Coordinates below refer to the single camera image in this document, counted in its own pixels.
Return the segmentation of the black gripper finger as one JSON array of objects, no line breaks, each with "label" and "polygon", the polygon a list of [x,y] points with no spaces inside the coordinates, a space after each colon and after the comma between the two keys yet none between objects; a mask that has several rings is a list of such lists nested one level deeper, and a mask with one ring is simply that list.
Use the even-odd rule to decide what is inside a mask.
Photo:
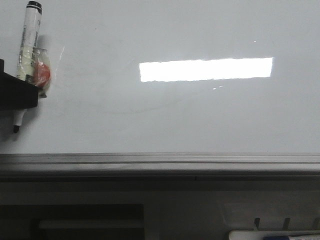
[{"label": "black gripper finger", "polygon": [[30,109],[38,106],[38,88],[4,71],[0,60],[0,110]]}]

